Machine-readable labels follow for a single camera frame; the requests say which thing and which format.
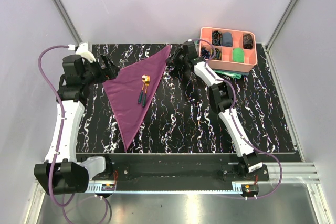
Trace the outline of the gold fork teal handle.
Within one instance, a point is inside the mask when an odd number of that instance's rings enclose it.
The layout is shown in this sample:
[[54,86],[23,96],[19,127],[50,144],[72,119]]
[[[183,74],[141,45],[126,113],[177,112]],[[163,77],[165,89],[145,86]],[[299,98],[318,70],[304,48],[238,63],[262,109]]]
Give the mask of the gold fork teal handle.
[[146,96],[147,96],[148,86],[150,85],[150,80],[151,80],[150,76],[145,77],[144,97],[142,99],[142,107],[143,108],[145,107],[145,104],[146,104]]

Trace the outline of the purple cloth napkin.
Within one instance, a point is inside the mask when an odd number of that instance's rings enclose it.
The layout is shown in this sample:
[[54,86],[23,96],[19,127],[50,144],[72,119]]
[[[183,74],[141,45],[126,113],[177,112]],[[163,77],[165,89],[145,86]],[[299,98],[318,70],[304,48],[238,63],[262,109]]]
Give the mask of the purple cloth napkin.
[[[125,151],[130,147],[147,114],[161,82],[166,67],[165,61],[171,53],[171,48],[171,45],[166,45],[147,59],[122,68],[116,79],[103,83]],[[139,94],[143,85],[143,75],[151,78],[144,108],[142,107],[142,102],[138,104]]]

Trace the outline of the gold spoon teal handle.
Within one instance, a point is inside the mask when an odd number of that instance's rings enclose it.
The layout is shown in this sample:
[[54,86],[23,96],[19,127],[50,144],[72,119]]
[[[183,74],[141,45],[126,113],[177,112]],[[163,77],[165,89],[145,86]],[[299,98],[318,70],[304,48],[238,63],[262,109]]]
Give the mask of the gold spoon teal handle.
[[143,85],[142,85],[142,89],[141,89],[140,94],[139,94],[138,104],[140,104],[141,101],[142,101],[143,91],[144,91],[144,87],[145,87],[145,84],[146,84],[147,81],[148,81],[148,76],[147,75],[143,75],[142,76]]

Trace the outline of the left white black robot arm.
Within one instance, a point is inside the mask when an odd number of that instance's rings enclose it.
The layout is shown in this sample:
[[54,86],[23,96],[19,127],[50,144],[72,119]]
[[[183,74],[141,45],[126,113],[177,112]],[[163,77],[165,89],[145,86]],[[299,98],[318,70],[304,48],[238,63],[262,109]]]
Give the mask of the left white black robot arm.
[[85,111],[91,85],[117,77],[120,69],[106,56],[104,65],[75,54],[62,60],[64,73],[56,90],[57,121],[50,149],[43,163],[36,164],[34,175],[48,195],[84,193],[89,181],[113,175],[106,158],[94,156],[77,161],[79,125]]

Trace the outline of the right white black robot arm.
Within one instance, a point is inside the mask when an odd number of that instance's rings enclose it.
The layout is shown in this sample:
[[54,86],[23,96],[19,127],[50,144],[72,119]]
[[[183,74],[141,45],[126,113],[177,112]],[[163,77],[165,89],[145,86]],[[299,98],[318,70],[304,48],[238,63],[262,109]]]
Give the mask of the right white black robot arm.
[[198,55],[195,41],[190,39],[183,43],[166,62],[170,66],[190,69],[209,88],[210,107],[224,122],[233,140],[239,158],[238,174],[242,179],[250,180],[256,176],[263,163],[238,118],[235,109],[235,89],[229,81],[219,77],[207,61]]

